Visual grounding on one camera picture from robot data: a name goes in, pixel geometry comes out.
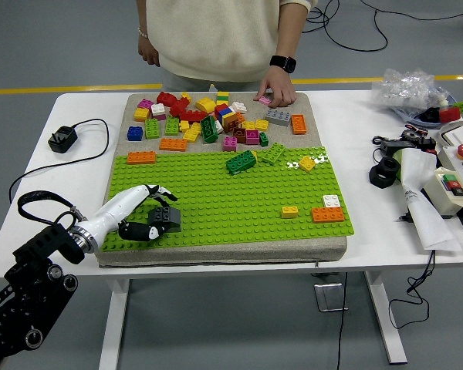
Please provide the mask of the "person's right hand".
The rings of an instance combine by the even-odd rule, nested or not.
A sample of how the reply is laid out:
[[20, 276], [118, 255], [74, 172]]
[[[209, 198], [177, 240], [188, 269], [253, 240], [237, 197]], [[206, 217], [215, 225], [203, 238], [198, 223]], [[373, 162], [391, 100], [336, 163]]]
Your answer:
[[138, 36], [138, 53], [148, 65], [161, 66], [158, 51], [153, 47], [149, 39], [141, 35]]

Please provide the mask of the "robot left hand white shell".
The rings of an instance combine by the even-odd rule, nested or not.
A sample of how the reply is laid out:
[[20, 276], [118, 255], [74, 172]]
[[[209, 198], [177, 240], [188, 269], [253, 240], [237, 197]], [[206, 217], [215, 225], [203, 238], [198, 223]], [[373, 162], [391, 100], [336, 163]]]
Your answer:
[[69, 231], [84, 253], [94, 253], [103, 245], [109, 232], [115, 231], [148, 197], [167, 207], [164, 199], [177, 197], [160, 185], [139, 185], [119, 192], [105, 203], [89, 220], [80, 221]]

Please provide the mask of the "person's left hand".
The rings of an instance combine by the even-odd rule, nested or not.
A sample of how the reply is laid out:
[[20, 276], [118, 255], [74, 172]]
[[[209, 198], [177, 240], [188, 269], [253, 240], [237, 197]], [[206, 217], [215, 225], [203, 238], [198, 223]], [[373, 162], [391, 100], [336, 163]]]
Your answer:
[[296, 101], [296, 91], [289, 74], [278, 66], [269, 67], [253, 99], [259, 101], [267, 89], [272, 90], [270, 108], [289, 106]]

